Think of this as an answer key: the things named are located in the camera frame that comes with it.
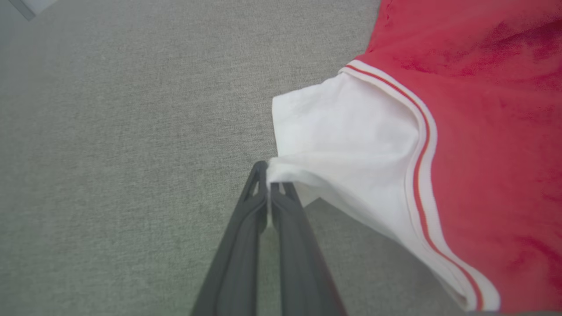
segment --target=gray carpet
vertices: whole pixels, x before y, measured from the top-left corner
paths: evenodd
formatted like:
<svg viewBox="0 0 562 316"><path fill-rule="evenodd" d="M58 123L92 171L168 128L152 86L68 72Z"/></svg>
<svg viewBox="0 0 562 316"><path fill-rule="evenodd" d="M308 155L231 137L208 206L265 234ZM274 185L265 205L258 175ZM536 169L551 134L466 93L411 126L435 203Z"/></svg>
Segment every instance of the gray carpet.
<svg viewBox="0 0 562 316"><path fill-rule="evenodd" d="M0 309L187 315L271 98L360 54L375 0L59 0L0 52ZM408 252L322 201L349 315L462 315ZM275 231L260 315L279 315Z"/></svg>

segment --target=red and white shirt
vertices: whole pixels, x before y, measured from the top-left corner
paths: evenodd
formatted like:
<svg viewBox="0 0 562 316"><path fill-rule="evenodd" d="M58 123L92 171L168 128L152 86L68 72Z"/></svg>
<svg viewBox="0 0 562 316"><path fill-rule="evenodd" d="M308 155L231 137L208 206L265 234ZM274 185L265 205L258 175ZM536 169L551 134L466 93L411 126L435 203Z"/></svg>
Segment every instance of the red and white shirt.
<svg viewBox="0 0 562 316"><path fill-rule="evenodd" d="M273 99L294 181L466 310L562 310L562 2L383 0L365 54Z"/></svg>

